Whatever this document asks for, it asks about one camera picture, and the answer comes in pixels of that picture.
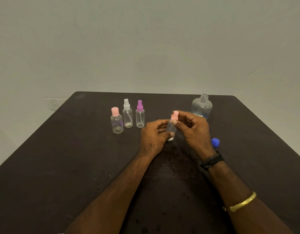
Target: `plain wall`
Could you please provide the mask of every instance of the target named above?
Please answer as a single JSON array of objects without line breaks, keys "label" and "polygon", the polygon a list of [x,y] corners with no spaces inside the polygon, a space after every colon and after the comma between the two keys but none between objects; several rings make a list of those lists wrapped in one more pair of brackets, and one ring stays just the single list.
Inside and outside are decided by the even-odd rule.
[{"label": "plain wall", "polygon": [[300,155],[300,0],[0,0],[0,164],[75,91],[234,95]]}]

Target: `blue bottle cap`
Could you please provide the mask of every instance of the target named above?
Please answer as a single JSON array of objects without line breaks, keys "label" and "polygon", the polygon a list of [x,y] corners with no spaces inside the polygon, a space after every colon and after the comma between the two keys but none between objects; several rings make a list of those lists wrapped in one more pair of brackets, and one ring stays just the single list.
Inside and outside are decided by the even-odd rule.
[{"label": "blue bottle cap", "polygon": [[219,146],[219,139],[213,138],[211,139],[211,142],[215,149]]}]

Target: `wall socket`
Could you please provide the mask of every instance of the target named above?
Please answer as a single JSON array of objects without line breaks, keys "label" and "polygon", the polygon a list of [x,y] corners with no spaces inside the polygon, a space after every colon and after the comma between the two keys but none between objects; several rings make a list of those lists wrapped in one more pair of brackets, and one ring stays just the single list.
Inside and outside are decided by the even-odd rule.
[{"label": "wall socket", "polygon": [[44,97],[47,107],[51,111],[56,111],[68,98]]}]

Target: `person's left hand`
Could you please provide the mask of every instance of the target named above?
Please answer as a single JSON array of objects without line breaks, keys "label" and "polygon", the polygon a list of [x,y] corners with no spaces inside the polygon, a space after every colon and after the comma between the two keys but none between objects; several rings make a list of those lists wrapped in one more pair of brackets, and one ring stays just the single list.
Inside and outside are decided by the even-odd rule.
[{"label": "person's left hand", "polygon": [[173,132],[165,132],[169,119],[148,122],[141,129],[139,153],[154,158],[163,149],[164,143],[175,136]]}]

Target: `person's right arm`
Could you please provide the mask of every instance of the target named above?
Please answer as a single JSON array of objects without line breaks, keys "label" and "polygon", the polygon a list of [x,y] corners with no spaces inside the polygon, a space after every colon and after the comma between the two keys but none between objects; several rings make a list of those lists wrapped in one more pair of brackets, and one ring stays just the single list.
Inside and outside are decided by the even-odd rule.
[{"label": "person's right arm", "polygon": [[[184,134],[188,145],[202,161],[213,156],[215,151],[211,144],[206,119],[188,112],[178,112],[179,120],[174,120],[172,123]],[[211,166],[208,173],[214,181],[238,234],[293,234],[258,197],[236,212],[228,209],[249,198],[252,191],[224,161]]]}]

